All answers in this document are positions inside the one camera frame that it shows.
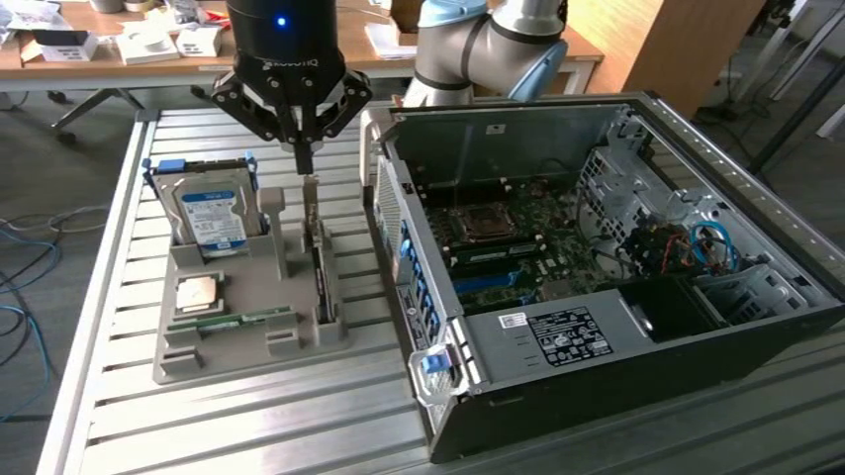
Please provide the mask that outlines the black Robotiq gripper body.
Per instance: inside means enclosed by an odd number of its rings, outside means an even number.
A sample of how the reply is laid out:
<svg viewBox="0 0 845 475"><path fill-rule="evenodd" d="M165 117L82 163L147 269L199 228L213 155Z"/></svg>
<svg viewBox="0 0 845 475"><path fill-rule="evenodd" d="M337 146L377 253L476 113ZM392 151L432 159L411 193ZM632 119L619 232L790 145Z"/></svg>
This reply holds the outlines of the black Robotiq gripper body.
<svg viewBox="0 0 845 475"><path fill-rule="evenodd" d="M336 3L241 0L225 5L241 83L272 105L323 103L345 73Z"/></svg>

